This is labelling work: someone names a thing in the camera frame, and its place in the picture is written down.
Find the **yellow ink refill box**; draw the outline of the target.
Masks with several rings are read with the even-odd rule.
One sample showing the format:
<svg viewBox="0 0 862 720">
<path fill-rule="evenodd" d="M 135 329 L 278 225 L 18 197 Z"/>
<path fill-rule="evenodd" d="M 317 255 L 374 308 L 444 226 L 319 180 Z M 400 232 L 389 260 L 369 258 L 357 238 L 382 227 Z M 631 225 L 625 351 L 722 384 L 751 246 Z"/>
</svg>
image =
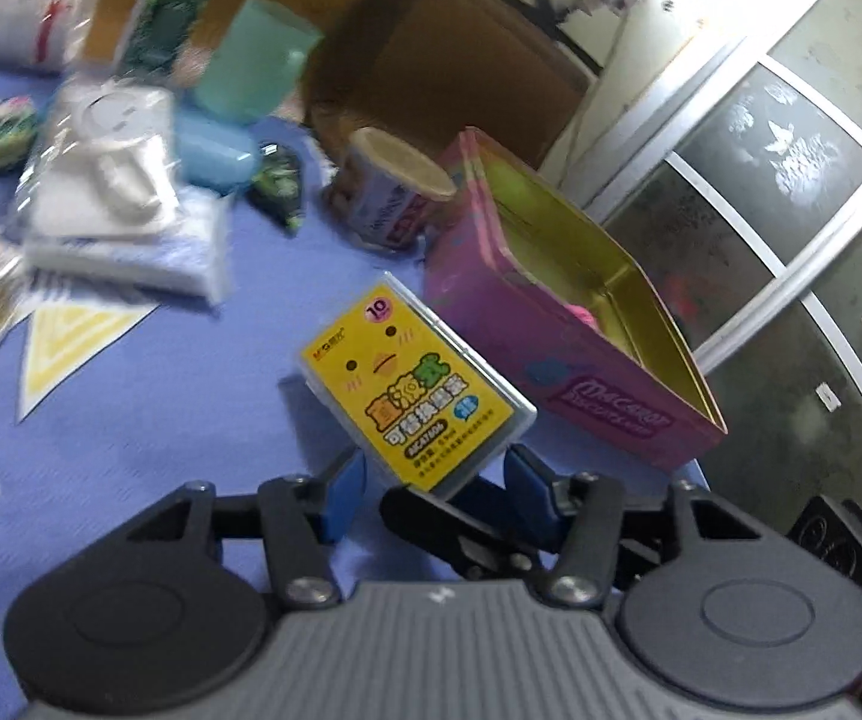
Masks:
<svg viewBox="0 0 862 720">
<path fill-rule="evenodd" d="M 450 499 L 536 406 L 385 271 L 299 351 L 304 379 L 397 483 Z"/>
</svg>

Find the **pink fluffy object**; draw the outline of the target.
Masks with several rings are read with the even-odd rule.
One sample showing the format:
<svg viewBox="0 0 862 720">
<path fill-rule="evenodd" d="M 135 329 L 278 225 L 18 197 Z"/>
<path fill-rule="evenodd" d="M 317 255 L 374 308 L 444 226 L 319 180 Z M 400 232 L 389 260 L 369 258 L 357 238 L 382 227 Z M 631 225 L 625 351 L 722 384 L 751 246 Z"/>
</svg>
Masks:
<svg viewBox="0 0 862 720">
<path fill-rule="evenodd" d="M 598 320 L 595 319 L 595 316 L 587 309 L 587 307 L 577 304 L 568 304 L 567 310 L 569 310 L 569 312 L 579 320 L 579 322 L 583 323 L 585 327 L 590 327 L 591 330 L 595 330 L 595 332 L 600 330 Z"/>
</svg>

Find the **white wet wipes pack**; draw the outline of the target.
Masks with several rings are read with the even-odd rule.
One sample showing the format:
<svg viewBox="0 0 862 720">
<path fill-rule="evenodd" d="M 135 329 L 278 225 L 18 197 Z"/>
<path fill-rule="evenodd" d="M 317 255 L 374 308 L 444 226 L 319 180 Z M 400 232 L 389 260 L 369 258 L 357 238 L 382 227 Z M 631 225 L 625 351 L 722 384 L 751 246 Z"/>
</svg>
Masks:
<svg viewBox="0 0 862 720">
<path fill-rule="evenodd" d="M 91 281 L 129 284 L 219 305 L 229 293 L 229 216 L 236 197 L 179 190 L 180 218 L 144 241 L 27 238 L 29 263 Z"/>
</svg>

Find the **green correction tape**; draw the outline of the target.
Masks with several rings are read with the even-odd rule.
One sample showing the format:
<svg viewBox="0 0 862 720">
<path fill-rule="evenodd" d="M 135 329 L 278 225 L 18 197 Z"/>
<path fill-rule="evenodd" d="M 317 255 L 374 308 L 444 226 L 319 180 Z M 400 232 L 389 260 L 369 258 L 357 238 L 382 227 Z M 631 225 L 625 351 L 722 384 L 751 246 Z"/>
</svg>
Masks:
<svg viewBox="0 0 862 720">
<path fill-rule="evenodd" d="M 281 143 L 260 148 L 260 167 L 248 189 L 248 203 L 287 236 L 296 236 L 304 221 L 304 179 L 298 153 Z"/>
</svg>

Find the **blue plastic case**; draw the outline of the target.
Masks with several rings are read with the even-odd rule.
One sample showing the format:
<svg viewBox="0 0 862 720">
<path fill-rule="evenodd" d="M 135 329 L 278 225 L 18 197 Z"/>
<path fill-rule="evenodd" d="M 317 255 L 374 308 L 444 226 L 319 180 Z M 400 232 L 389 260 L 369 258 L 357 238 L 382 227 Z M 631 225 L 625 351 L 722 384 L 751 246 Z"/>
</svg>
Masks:
<svg viewBox="0 0 862 720">
<path fill-rule="evenodd" d="M 179 176 L 186 184 L 229 193 L 252 182 L 260 167 L 260 147 L 247 128 L 211 119 L 196 107 L 175 114 Z"/>
</svg>

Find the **smiley bag of cotton pads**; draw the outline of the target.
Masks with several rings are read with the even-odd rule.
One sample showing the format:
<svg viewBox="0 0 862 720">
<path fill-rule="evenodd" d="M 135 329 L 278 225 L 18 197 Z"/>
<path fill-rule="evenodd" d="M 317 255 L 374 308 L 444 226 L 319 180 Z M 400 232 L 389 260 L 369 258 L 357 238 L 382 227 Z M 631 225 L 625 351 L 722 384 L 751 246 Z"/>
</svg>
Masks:
<svg viewBox="0 0 862 720">
<path fill-rule="evenodd" d="M 14 194 L 24 236 L 139 241 L 180 218 L 175 96 L 76 73 L 53 96 Z"/>
</svg>

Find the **pink biscuit tin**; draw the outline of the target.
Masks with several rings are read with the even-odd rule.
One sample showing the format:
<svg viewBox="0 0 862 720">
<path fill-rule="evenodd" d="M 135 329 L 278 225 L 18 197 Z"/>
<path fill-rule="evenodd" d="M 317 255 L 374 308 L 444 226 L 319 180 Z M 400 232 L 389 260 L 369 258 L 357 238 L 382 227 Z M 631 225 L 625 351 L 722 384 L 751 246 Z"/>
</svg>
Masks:
<svg viewBox="0 0 862 720">
<path fill-rule="evenodd" d="M 458 193 L 422 296 L 540 410 L 673 472 L 727 436 L 654 284 L 602 226 L 478 128 L 442 156 Z"/>
</svg>

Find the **blue patterned tablecloth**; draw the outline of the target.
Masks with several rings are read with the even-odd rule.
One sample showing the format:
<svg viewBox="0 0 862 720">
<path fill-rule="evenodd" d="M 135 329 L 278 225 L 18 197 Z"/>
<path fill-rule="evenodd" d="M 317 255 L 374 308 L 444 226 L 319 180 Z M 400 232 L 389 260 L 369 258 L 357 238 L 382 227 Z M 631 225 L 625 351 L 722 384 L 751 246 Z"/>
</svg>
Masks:
<svg viewBox="0 0 862 720">
<path fill-rule="evenodd" d="M 382 273 L 422 280 L 419 255 L 361 249 L 318 211 L 286 236 L 245 203 L 229 262 L 221 307 L 164 299 L 28 415 L 26 335 L 0 344 L 0 718 L 24 704 L 1 647 L 13 598 L 180 484 L 250 493 L 328 465 L 348 434 L 305 385 L 299 349 Z"/>
</svg>

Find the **frosted glass sliding door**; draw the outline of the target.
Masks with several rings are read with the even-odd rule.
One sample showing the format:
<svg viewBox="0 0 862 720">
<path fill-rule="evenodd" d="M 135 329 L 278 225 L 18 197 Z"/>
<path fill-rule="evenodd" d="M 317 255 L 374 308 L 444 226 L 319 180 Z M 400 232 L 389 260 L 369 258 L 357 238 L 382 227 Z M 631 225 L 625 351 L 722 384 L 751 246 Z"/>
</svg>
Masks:
<svg viewBox="0 0 862 720">
<path fill-rule="evenodd" d="M 862 0 L 567 2 L 603 78 L 543 171 L 652 278 L 774 527 L 862 505 Z"/>
</svg>

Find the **peanut can with lid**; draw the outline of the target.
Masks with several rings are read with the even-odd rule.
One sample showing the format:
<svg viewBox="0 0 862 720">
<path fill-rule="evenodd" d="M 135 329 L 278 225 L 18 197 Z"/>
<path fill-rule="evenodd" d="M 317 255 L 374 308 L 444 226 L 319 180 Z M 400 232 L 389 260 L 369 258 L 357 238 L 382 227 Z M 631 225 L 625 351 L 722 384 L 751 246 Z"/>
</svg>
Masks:
<svg viewBox="0 0 862 720">
<path fill-rule="evenodd" d="M 419 149 L 377 127 L 351 133 L 323 198 L 359 242 L 410 249 L 437 211 L 455 199 L 445 169 Z"/>
</svg>

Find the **teal plastic mug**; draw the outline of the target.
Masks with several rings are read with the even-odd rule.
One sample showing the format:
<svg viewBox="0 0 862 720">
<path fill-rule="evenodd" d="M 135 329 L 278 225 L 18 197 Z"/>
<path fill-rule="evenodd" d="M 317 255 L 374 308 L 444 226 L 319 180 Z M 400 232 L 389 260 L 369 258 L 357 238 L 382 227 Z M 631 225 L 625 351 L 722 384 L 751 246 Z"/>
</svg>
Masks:
<svg viewBox="0 0 862 720">
<path fill-rule="evenodd" d="M 209 114 L 248 125 L 286 99 L 322 33 L 271 0 L 245 0 L 193 88 Z"/>
</svg>

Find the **brown chair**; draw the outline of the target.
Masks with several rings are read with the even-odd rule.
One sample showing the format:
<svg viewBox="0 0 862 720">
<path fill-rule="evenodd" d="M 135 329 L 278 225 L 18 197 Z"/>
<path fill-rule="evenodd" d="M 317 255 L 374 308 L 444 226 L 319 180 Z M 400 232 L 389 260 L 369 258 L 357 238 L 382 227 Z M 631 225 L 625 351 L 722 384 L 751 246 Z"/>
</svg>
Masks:
<svg viewBox="0 0 862 720">
<path fill-rule="evenodd" d="M 301 98 L 332 160 L 366 125 L 431 158 L 474 127 L 536 169 L 589 86 L 502 0 L 355 0 L 312 50 Z"/>
</svg>

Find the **green drink carton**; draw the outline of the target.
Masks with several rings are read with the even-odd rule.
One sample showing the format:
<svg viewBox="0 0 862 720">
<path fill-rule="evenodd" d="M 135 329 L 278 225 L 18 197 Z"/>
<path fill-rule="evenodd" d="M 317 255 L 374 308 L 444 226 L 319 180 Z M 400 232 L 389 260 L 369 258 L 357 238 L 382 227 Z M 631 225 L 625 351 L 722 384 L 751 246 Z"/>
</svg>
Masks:
<svg viewBox="0 0 862 720">
<path fill-rule="evenodd" d="M 209 0 L 136 0 L 113 55 L 113 75 L 170 80 Z"/>
</svg>

